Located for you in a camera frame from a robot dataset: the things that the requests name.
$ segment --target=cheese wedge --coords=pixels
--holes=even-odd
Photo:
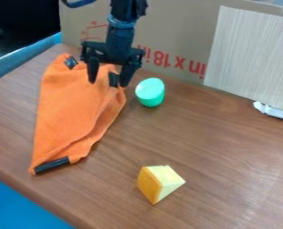
[[[137,179],[138,188],[153,205],[183,184],[185,180],[169,165],[143,167]]]

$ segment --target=orange cloth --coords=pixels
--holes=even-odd
[[[68,156],[70,163],[90,153],[124,107],[123,88],[109,87],[108,72],[114,65],[99,67],[97,80],[89,83],[86,64],[72,70],[60,55],[48,66],[39,93],[33,157],[34,167]]]

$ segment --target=cardboard box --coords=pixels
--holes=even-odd
[[[135,47],[146,51],[142,68],[203,84],[221,5],[283,16],[283,7],[245,0],[148,0],[147,15],[136,24]],[[60,3],[65,44],[105,41],[110,0],[77,9]]]

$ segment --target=black handle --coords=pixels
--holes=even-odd
[[[68,157],[62,157],[62,158],[59,158],[55,161],[50,161],[50,162],[36,166],[34,168],[34,172],[35,172],[35,174],[39,174],[39,173],[46,172],[47,170],[49,170],[51,168],[55,168],[55,167],[59,167],[61,165],[67,165],[67,164],[70,164],[69,158]]]

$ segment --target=blue surface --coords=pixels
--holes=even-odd
[[[72,227],[0,182],[0,229],[50,228]]]
[[[41,54],[53,45],[61,42],[61,33],[42,39],[39,42],[24,47],[0,58],[0,78],[20,65],[26,63],[36,55]]]

